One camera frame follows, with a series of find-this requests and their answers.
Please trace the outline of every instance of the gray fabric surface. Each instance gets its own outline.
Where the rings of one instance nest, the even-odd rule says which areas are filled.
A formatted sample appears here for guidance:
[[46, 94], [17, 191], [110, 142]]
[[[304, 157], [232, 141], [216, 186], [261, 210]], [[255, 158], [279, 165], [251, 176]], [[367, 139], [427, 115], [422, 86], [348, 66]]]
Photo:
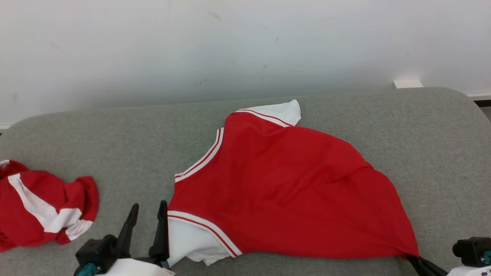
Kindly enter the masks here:
[[[350, 142], [392, 180], [424, 257], [449, 270], [460, 265], [452, 254], [457, 239], [491, 236], [485, 211], [491, 210], [491, 123], [466, 96], [419, 88], [295, 98], [299, 125]], [[159, 201], [172, 197], [174, 174], [202, 157], [227, 115], [291, 99], [65, 112], [14, 125], [0, 137], [0, 160], [14, 159], [65, 181], [92, 175], [101, 200], [87, 233], [64, 246], [0, 253], [0, 275], [71, 275], [75, 251], [89, 238], [117, 235], [135, 202], [140, 214], [131, 253], [144, 256], [153, 242]], [[407, 261], [395, 257], [325, 260], [268, 253], [210, 267], [183, 260], [174, 269], [179, 276], [415, 275]]]

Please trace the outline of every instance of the basketball jersey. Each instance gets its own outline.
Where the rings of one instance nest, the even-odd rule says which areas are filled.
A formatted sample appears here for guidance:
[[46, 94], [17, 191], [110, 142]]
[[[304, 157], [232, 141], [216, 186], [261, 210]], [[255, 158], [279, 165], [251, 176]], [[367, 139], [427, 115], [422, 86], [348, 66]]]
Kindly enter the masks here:
[[64, 183], [14, 160], [0, 162], [0, 252], [52, 240], [69, 243], [92, 226], [98, 209], [90, 176]]
[[296, 100], [240, 109], [203, 158], [175, 175], [170, 265], [252, 251], [418, 256], [390, 180], [346, 141], [295, 126], [299, 120]]

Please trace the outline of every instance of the black clamp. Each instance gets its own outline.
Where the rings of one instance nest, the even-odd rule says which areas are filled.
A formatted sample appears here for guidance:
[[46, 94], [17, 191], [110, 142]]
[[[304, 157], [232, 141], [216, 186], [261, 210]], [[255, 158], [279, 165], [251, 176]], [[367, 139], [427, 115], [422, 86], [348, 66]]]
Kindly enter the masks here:
[[465, 266], [485, 267], [491, 263], [491, 238], [471, 237], [458, 240], [452, 247], [452, 251]]
[[[109, 234], [100, 240], [90, 239], [75, 253], [79, 267], [75, 270], [74, 276], [78, 275], [87, 265], [94, 267], [97, 273], [107, 273], [117, 259], [131, 258], [131, 236], [138, 218], [138, 208], [138, 203], [133, 204], [117, 238]], [[154, 243], [148, 251], [148, 257], [134, 259], [169, 269], [167, 263], [169, 258], [169, 235], [167, 202], [165, 200], [160, 202], [157, 218], [159, 224], [155, 233]]]

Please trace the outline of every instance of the jersey hem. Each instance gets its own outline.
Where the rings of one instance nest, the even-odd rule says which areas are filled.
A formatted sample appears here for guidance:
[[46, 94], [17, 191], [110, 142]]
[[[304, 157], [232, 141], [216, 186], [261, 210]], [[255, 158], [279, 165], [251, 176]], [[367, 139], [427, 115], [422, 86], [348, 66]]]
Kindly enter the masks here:
[[218, 242], [220, 242], [220, 244], [230, 254], [231, 257], [235, 258], [237, 256], [242, 255], [242, 252], [232, 242], [232, 240], [228, 238], [228, 236], [213, 222], [180, 211], [168, 211], [167, 217], [169, 220], [177, 220], [177, 221], [189, 223], [193, 226], [208, 231], [208, 233], [210, 233], [213, 237], [215, 237], [218, 240]]

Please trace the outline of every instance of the white baseboard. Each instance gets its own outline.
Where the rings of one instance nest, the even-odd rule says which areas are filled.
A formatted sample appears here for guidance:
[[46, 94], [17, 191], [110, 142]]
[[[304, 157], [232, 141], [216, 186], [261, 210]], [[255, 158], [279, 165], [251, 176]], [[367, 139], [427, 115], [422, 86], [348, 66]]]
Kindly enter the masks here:
[[394, 86], [399, 88], [419, 88], [423, 87], [419, 79], [414, 80], [394, 80]]
[[491, 91], [490, 92], [480, 92], [480, 93], [469, 93], [466, 95], [472, 101], [491, 100]]
[[8, 125], [0, 125], [0, 133], [4, 132], [5, 130], [7, 130], [9, 127], [11, 126], [8, 126]]

